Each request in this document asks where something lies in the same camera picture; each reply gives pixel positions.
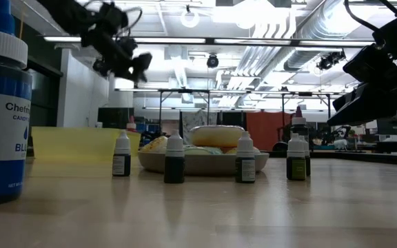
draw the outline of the ceiling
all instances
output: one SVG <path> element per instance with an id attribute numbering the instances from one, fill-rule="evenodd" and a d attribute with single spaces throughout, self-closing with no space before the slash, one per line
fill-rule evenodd
<path id="1" fill-rule="evenodd" d="M 81 3 L 85 3 L 86 0 L 78 0 Z M 246 1 L 257 1 L 264 4 L 262 1 L 267 0 L 245 0 Z M 294 27 L 298 27 L 301 25 L 302 21 L 307 17 L 312 10 L 321 2 L 321 0 L 306 0 L 306 4 L 294 4 L 292 6 L 292 11 L 287 9 L 286 13 L 292 12 L 294 15 L 295 23 Z M 236 12 L 236 16 L 226 14 L 225 11 L 228 10 L 228 7 L 216 7 L 216 0 L 201 0 L 200 2 L 188 2 L 191 5 L 191 11 L 195 12 L 199 18 L 198 23 L 193 28 L 188 28 L 182 23 L 182 14 L 185 12 L 185 4 L 178 2 L 154 2 L 154 3 L 145 3 L 142 4 L 142 1 L 138 1 L 135 4 L 132 1 L 116 1 L 116 4 L 120 8 L 130 8 L 133 6 L 141 6 L 143 9 L 143 16 L 140 21 L 132 28 L 133 36 L 154 36 L 154 37 L 255 37 L 258 35 L 256 33 L 256 28 L 260 30 L 262 26 L 256 25 L 252 28 L 243 29 L 234 22 L 238 20 L 249 20 L 253 18 L 260 18 L 264 16 L 265 18 L 270 18 L 274 16 L 280 16 L 281 10 L 284 8 L 274 8 L 269 9 L 269 6 L 264 6 L 264 8 L 256 7 L 253 10 L 248 8 L 242 8 L 242 11 Z M 89 8 L 96 10 L 99 9 L 100 3 L 94 2 L 89 5 Z M 352 6 L 352 11 L 359 10 L 356 8 L 361 8 L 357 6 Z M 60 27 L 52 20 L 50 15 L 45 11 L 45 9 L 40 6 L 35 0 L 12 0 L 12 13 L 13 15 L 20 17 L 22 13 L 24 14 L 25 22 L 32 26 L 34 29 L 38 30 L 41 34 L 47 36 L 61 36 L 65 35 L 65 33 L 60 29 Z M 394 16 L 388 11 L 386 8 L 382 7 L 373 7 L 371 13 L 369 11 L 366 12 L 358 12 L 363 13 L 363 15 L 367 15 L 367 20 L 376 25 L 382 26 L 387 22 L 391 21 Z M 286 18 L 286 14 L 283 14 L 283 18 L 277 20 L 277 27 L 282 27 L 284 21 L 284 26 L 287 29 L 286 32 L 290 32 L 292 22 L 292 18 L 290 14 L 288 14 L 288 19 Z M 227 17 L 227 19 L 232 19 L 232 23 L 228 23 L 229 21 L 220 20 L 224 18 L 217 17 Z M 130 22 L 133 22 L 136 19 L 136 13 L 129 13 Z M 187 21 L 191 21 L 193 19 L 192 14 L 187 14 L 185 19 Z M 344 23 L 339 20 L 338 23 L 329 23 L 331 27 L 342 26 Z M 355 30 L 350 30 L 344 39 L 366 39 L 370 40 L 371 32 L 365 27 L 359 26 L 356 24 Z M 272 37 L 276 37 L 277 31 L 275 33 L 271 32 Z M 92 48 L 80 48 L 78 45 L 72 45 L 73 55 L 80 60 L 82 63 L 91 67 L 93 61 L 96 57 L 98 57 L 98 53 Z M 183 50 L 187 51 L 186 56 L 183 58 L 184 61 L 181 64 L 185 75 L 187 78 L 196 78 L 196 79 L 212 79 L 216 80 L 218 76 L 218 71 L 224 70 L 235 70 L 240 62 L 243 60 L 246 55 L 247 48 L 245 46 L 224 46 L 224 45 L 183 45 Z M 153 55 L 153 61 L 150 66 L 150 69 L 147 71 L 147 78 L 152 85 L 157 84 L 157 82 L 161 82 L 161 86 L 164 82 L 168 82 L 170 78 L 176 78 L 176 66 L 178 63 L 173 63 L 169 57 L 167 57 L 167 51 L 170 50 L 168 45 L 140 45 L 139 48 L 135 51 L 135 54 L 139 54 L 142 52 L 151 52 Z M 260 58 L 262 57 L 262 52 L 258 51 L 256 55 L 258 55 L 257 59 L 251 59 L 253 64 L 260 64 Z M 270 60 L 265 62 L 265 65 L 270 67 L 270 64 L 277 60 L 278 55 L 282 51 L 278 51 L 276 49 L 276 56 L 270 57 Z M 325 90 L 325 91 L 350 91 L 352 87 L 347 87 L 350 83 L 353 83 L 355 80 L 345 74 L 342 71 L 342 66 L 347 62 L 348 59 L 352 58 L 355 53 L 359 51 L 359 49 L 344 49 L 347 59 L 345 61 L 340 62 L 338 65 L 334 66 L 332 69 L 320 73 L 316 71 L 315 64 L 317 63 L 317 58 L 322 55 L 320 53 L 317 57 L 314 57 L 311 61 L 304 64 L 304 66 L 297 71 L 296 73 L 290 75 L 290 77 L 283 82 L 280 82 L 278 85 L 274 85 L 275 89 L 277 86 L 287 86 L 289 90 L 295 91 L 305 91 L 305 90 Z M 219 67 L 216 69 L 209 69 L 206 66 L 207 57 L 209 54 L 217 54 L 217 57 L 220 61 Z M 266 74 L 263 72 L 259 75 L 262 77 L 262 80 L 265 80 Z M 262 82 L 260 85 L 255 85 L 255 87 L 267 86 L 268 82 Z"/>

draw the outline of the workbench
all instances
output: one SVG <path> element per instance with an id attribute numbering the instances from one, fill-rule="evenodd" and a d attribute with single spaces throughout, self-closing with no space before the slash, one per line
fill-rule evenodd
<path id="1" fill-rule="evenodd" d="M 0 205 L 0 248 L 397 247 L 397 165 L 312 159 L 310 179 L 288 181 L 270 158 L 253 185 L 110 172 L 35 161 Z"/>

